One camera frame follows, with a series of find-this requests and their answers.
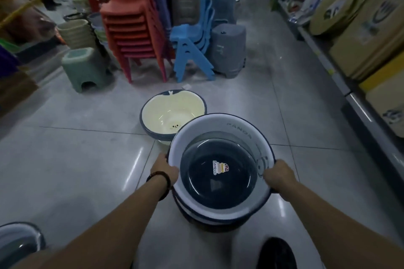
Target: forearm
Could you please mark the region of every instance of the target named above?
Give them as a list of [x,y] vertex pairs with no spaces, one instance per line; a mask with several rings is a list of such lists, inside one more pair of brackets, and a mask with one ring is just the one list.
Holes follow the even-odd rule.
[[301,183],[286,186],[283,194],[327,269],[402,267],[402,249],[337,210]]
[[165,178],[154,176],[41,269],[129,268],[141,236],[166,188]]

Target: green plastic stool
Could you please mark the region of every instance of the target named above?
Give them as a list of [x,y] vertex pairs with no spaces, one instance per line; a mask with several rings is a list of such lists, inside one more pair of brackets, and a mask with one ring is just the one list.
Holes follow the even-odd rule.
[[63,57],[62,66],[78,93],[83,91],[82,85],[85,82],[93,82],[98,88],[103,88],[114,78],[105,60],[91,47],[70,50]]

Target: tiled floor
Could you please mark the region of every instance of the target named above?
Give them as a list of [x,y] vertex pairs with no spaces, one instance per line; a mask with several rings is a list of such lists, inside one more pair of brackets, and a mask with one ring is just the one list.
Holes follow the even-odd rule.
[[[298,179],[346,214],[401,244],[403,211],[340,112],[344,98],[304,42],[296,41],[268,0],[240,0],[248,57],[235,79],[162,83],[153,60],[120,72],[108,88],[76,93],[63,71],[0,120],[0,224],[32,221],[63,246],[144,183],[160,151],[139,125],[154,94],[189,84],[208,112],[257,126]],[[168,197],[160,202],[137,254],[139,268],[253,268],[262,242],[285,239],[299,269],[322,263],[291,205],[272,195],[240,229],[197,230]]]

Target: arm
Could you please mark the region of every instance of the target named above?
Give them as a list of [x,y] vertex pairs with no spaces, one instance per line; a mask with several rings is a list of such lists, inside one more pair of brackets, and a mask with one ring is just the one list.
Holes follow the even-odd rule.
[[[164,154],[159,155],[151,172],[158,170],[169,175],[172,185],[177,181],[179,170],[166,163]],[[152,177],[40,269],[129,269],[140,238],[166,189],[167,180],[162,175]]]
[[265,170],[264,179],[293,206],[327,269],[402,268],[404,250],[296,181],[284,161]]

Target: hand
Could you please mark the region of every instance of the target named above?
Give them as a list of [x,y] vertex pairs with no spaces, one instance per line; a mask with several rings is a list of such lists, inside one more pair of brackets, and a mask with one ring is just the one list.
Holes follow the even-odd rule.
[[150,170],[150,174],[156,171],[164,171],[171,180],[171,186],[175,184],[178,180],[179,169],[175,166],[170,166],[167,163],[166,155],[164,153],[160,153],[155,160],[153,167]]
[[295,173],[284,160],[277,160],[272,168],[264,170],[264,180],[268,186],[278,191],[285,201],[285,189],[297,182]]

